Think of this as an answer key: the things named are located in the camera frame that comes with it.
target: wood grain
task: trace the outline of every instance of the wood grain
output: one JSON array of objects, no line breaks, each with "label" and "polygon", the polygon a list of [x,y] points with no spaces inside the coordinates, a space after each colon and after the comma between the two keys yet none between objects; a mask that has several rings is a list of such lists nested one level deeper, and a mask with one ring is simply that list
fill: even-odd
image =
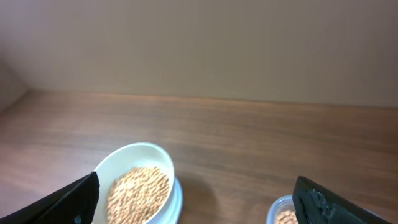
[{"label": "wood grain", "polygon": [[264,223],[304,175],[398,219],[398,109],[29,93],[0,114],[0,216],[154,142],[184,192],[180,223]]}]

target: brown wooden surface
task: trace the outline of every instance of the brown wooden surface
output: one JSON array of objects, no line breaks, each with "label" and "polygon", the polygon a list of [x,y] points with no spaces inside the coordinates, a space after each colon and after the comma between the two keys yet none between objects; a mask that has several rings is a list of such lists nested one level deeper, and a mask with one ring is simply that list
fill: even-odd
[{"label": "brown wooden surface", "polygon": [[0,217],[147,141],[175,163],[180,223],[265,223],[299,175],[396,222],[397,134],[397,109],[30,93],[0,114]]}]

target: wall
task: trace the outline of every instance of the wall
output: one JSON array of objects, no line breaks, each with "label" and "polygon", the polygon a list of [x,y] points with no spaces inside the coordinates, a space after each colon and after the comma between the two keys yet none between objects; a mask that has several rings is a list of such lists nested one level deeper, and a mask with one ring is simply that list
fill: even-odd
[{"label": "wall", "polygon": [[33,88],[398,106],[396,0],[3,0]]},{"label": "wall", "polygon": [[0,61],[0,111],[18,100],[26,91],[26,86]]}]

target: bowl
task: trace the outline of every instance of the bowl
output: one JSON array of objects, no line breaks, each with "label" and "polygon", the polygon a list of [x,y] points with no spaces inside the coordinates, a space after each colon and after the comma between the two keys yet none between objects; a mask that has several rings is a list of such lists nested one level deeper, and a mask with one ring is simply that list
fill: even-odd
[{"label": "bowl", "polygon": [[276,223],[276,218],[284,211],[296,212],[293,204],[293,196],[283,196],[271,205],[268,211],[267,224]]},{"label": "bowl", "polygon": [[165,204],[169,204],[170,193],[174,189],[174,165],[172,159],[158,145],[148,142],[134,143],[112,152],[95,168],[94,171],[99,179],[99,199],[94,213],[93,224],[108,224],[106,199],[112,183],[135,166],[158,167],[169,178],[169,192],[166,200],[145,223],[149,223],[154,219],[161,210],[167,209]]}]

